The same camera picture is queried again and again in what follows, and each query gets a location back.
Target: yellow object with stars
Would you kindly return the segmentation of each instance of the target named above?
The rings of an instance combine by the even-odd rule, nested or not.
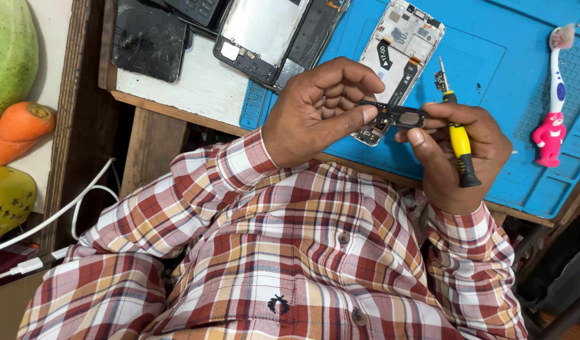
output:
[[[0,237],[27,220],[36,202],[36,182],[26,173],[0,166]]]

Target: wooden table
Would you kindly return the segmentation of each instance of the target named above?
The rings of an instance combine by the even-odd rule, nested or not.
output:
[[[248,77],[214,58],[214,43],[200,36],[195,37],[191,52],[185,54],[179,80],[173,84],[117,69],[111,63],[116,9],[116,0],[105,1],[99,87],[111,92],[115,99],[136,106],[122,182],[124,195],[168,171],[169,161],[186,141],[187,124],[184,122],[238,136],[248,133],[238,124]],[[422,188],[419,181],[347,159],[325,153],[317,158],[378,175],[391,182]],[[552,220],[496,203],[486,204],[498,224],[502,224],[506,215],[511,215],[549,228],[566,226],[580,209],[580,182]]]

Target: screwdriver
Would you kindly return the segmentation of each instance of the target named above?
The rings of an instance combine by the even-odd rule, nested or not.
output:
[[[439,91],[443,92],[443,103],[457,104],[458,98],[450,90],[441,56],[439,56],[439,65],[441,66],[441,71],[435,73],[435,85]],[[470,188],[481,185],[481,181],[475,175],[473,157],[471,156],[471,143],[468,140],[467,130],[462,124],[450,122],[450,138],[454,153],[456,154],[456,158],[458,158],[460,187]]]

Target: checkered shirt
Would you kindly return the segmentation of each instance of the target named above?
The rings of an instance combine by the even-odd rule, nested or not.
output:
[[[18,339],[526,337],[485,205],[426,209],[423,256],[414,190],[336,163],[280,169],[260,130],[170,168],[44,275]]]

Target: hand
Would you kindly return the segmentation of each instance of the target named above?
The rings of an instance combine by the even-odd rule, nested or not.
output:
[[[281,167],[301,165],[377,116],[384,84],[369,67],[336,58],[288,80],[263,125],[264,146]]]
[[[513,144],[485,109],[442,103],[427,103],[422,109],[429,114],[423,129],[400,131],[395,140],[401,143],[409,141],[414,155],[424,167],[422,185],[433,205],[450,215],[474,212],[510,158]],[[448,122],[460,123],[467,129],[475,174],[482,185],[460,187],[458,162],[451,147]]]

